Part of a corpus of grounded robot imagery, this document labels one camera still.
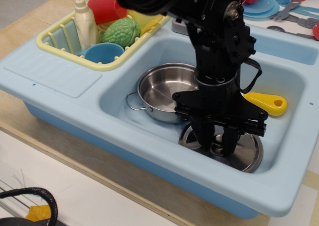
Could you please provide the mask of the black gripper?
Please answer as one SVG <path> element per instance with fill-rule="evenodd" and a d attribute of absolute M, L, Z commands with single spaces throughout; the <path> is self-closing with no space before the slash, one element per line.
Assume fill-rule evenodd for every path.
<path fill-rule="evenodd" d="M 209 149 L 213 143 L 214 126 L 224 127 L 223 156 L 234 153 L 240 134 L 264 136 L 268 113 L 247 101 L 237 83 L 198 85 L 198 90 L 182 91 L 172 96 L 175 112 L 188 118 L 199 144 Z"/>

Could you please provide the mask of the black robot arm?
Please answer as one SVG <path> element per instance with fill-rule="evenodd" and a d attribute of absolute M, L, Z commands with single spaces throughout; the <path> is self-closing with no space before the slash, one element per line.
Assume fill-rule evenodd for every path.
<path fill-rule="evenodd" d="M 255 38 L 243 19 L 242 0 L 117 0 L 120 6 L 146 15 L 168 15 L 185 23 L 195 49 L 198 90 L 176 92 L 177 115 L 188 118 L 206 150 L 226 156 L 241 135 L 263 136 L 268 113 L 244 98 L 254 83 L 240 87 L 241 65 L 262 74 L 251 59 Z"/>

